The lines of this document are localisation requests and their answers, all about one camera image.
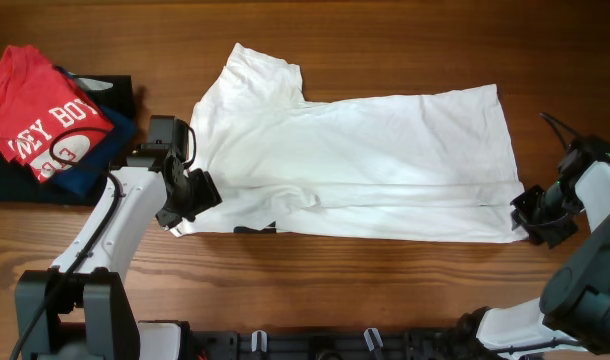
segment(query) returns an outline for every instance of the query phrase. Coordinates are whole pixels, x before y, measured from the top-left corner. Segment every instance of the red cloth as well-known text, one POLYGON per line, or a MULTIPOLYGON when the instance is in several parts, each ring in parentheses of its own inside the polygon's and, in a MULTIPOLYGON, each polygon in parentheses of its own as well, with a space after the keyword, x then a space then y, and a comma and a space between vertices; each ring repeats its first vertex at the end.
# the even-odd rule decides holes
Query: red cloth
MULTIPOLYGON (((113 128, 83 91, 38 50, 8 46, 0 61, 0 152, 7 161, 29 164, 43 182, 56 170, 69 167, 49 156, 54 138, 80 127, 113 128)), ((78 161, 104 137, 96 131, 74 132, 55 145, 54 153, 78 161)))

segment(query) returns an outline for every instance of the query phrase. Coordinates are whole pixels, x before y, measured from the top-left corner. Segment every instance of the white t-shirt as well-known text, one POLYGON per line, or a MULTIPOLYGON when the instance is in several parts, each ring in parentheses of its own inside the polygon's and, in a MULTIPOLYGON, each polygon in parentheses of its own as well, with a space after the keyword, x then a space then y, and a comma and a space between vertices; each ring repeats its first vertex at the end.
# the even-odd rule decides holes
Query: white t-shirt
POLYGON ((192 169, 223 203, 173 232, 510 242, 523 192, 495 85, 438 95, 305 101, 298 65, 236 44, 194 107, 192 169))

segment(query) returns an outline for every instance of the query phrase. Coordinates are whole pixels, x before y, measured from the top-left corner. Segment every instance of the wooden table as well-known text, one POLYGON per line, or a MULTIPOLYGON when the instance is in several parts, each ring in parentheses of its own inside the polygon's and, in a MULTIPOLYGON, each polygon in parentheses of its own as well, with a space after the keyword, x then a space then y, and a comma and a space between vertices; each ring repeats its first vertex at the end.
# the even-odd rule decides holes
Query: wooden table
MULTIPOLYGON (((0 0, 0 56, 7 44, 34 44, 76 73, 132 75, 147 90, 143 130, 152 113, 189 120, 240 42, 301 65, 311 101, 498 84, 526 187, 551 184, 562 158, 540 111, 610 141, 610 2, 46 2, 54 5, 0 0)), ((0 204, 0 359, 17 337, 18 277, 46 268, 89 212, 0 204)), ((184 319, 197 330, 448 326, 482 305, 539 296, 587 234, 582 225, 548 250, 301 235, 177 239, 153 222, 126 289, 137 319, 184 319)))

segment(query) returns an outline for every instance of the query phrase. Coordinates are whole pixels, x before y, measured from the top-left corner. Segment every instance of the pile of clothes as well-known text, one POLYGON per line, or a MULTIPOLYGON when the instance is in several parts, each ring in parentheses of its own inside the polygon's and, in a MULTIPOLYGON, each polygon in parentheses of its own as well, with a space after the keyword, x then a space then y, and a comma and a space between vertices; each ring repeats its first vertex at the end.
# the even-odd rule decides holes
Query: pile of clothes
POLYGON ((74 75, 32 46, 7 47, 0 61, 0 201, 95 204, 105 179, 58 162, 49 148, 58 140, 57 157, 106 169, 135 134, 135 112, 129 76, 74 75))

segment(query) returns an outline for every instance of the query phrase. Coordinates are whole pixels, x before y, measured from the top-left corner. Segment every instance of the dark blue garment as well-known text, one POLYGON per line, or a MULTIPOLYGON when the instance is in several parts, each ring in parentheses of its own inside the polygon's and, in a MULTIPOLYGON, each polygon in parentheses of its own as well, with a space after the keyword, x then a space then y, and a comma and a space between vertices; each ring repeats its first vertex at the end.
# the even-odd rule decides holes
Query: dark blue garment
MULTIPOLYGON (((100 109, 107 119, 114 124, 114 129, 81 159, 81 163, 107 169, 109 163, 136 133, 136 124, 134 121, 108 107, 100 106, 100 109)), ((70 168, 61 174, 55 175, 50 181, 75 194, 85 196, 99 176, 100 174, 95 172, 70 168)))

